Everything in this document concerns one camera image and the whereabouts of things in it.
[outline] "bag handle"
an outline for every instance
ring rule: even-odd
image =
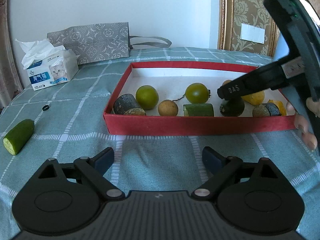
[[[152,39],[157,39],[157,40],[161,40],[161,41],[165,41],[166,43],[163,42],[142,42],[142,43],[136,43],[136,44],[129,44],[129,48],[133,49],[133,45],[149,45],[149,46],[153,46],[153,47],[158,47],[158,48],[168,48],[171,46],[172,42],[168,39],[162,38],[162,37],[143,37],[143,36],[129,36],[129,39],[132,38],[152,38]]]

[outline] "cat picture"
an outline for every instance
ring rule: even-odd
[[[56,65],[49,66],[49,69],[50,69],[51,75],[54,78],[54,81],[56,81],[60,78],[68,79],[63,62],[59,62]],[[66,81],[65,79],[62,79],[62,80],[58,81],[57,84],[63,83],[65,81]]]

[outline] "green cucumber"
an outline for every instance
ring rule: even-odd
[[[183,105],[184,116],[214,116],[212,104]]]
[[[25,119],[13,127],[3,138],[3,145],[12,155],[17,155],[35,130],[35,122]]]
[[[244,111],[244,101],[242,98],[234,98],[231,100],[222,100],[220,105],[220,113],[223,116],[239,116]]]

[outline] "wallpaper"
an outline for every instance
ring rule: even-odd
[[[264,44],[240,39],[241,23],[265,29]],[[271,17],[263,0],[234,0],[234,24],[231,50],[270,56]]]
[[[309,0],[315,8],[318,15],[320,14],[320,0]],[[264,44],[254,43],[251,41],[241,40],[241,23],[250,24],[265,29]],[[273,26],[272,18],[263,6],[263,0],[234,0],[234,17],[231,50],[247,51],[259,53],[262,55],[273,56],[273,39],[278,38],[272,35]]]

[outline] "light switch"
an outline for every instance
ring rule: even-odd
[[[240,39],[264,44],[265,29],[249,24],[241,24]]]

